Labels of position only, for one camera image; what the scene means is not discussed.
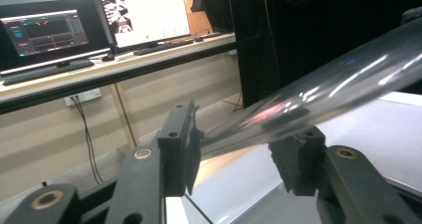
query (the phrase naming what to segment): computer monitor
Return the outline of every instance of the computer monitor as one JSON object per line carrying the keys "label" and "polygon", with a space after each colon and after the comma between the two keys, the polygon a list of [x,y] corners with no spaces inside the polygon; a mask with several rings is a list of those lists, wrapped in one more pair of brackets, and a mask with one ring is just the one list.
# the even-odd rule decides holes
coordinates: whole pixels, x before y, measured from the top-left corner
{"label": "computer monitor", "polygon": [[101,0],[115,53],[190,36],[184,0]]}
{"label": "computer monitor", "polygon": [[0,6],[0,23],[1,77],[109,52],[94,0]]}

